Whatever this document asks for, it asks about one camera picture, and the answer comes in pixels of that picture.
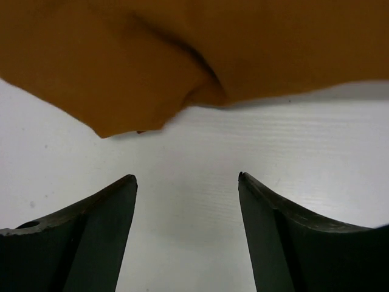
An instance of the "white table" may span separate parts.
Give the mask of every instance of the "white table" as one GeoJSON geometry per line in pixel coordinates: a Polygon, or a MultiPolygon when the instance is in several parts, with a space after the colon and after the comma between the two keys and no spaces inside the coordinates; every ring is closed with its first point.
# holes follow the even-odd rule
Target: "white table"
{"type": "Polygon", "coordinates": [[[0,228],[132,173],[139,192],[117,291],[254,292],[238,173],[328,217],[389,223],[388,113],[389,83],[363,83],[192,108],[161,133],[100,139],[0,82],[0,228]]]}

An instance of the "black plastic piece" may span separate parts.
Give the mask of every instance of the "black plastic piece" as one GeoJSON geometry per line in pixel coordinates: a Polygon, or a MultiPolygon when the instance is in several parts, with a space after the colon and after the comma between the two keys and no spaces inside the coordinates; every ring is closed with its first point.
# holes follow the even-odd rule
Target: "black plastic piece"
{"type": "Polygon", "coordinates": [[[257,291],[388,290],[389,226],[326,218],[246,173],[239,198],[257,291]]]}
{"type": "Polygon", "coordinates": [[[0,230],[1,292],[114,292],[137,183],[99,193],[17,229],[0,230]]]}

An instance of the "orange fabric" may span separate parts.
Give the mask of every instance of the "orange fabric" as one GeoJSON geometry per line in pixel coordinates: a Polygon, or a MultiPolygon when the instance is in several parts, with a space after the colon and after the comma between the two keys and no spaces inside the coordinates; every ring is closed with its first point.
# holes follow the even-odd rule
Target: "orange fabric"
{"type": "Polygon", "coordinates": [[[101,137],[389,79],[388,0],[1,0],[0,77],[101,137]]]}

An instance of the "white surface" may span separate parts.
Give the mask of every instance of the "white surface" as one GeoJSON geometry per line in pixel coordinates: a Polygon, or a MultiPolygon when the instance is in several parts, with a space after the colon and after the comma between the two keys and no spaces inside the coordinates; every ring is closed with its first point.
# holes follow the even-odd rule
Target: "white surface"
{"type": "Polygon", "coordinates": [[[192,108],[162,133],[100,139],[0,82],[0,228],[132,173],[139,192],[117,291],[254,292],[238,173],[338,220],[389,223],[388,112],[389,83],[365,83],[192,108]]]}

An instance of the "hole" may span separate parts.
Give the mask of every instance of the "hole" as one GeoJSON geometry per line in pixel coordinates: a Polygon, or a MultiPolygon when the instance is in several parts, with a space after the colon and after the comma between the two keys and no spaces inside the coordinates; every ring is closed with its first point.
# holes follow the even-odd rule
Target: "hole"
{"type": "Polygon", "coordinates": [[[26,223],[22,224],[21,226],[19,226],[16,229],[30,228],[30,227],[34,227],[34,226],[37,226],[37,225],[39,225],[39,222],[37,222],[37,221],[30,221],[30,222],[26,222],[26,223]]]}

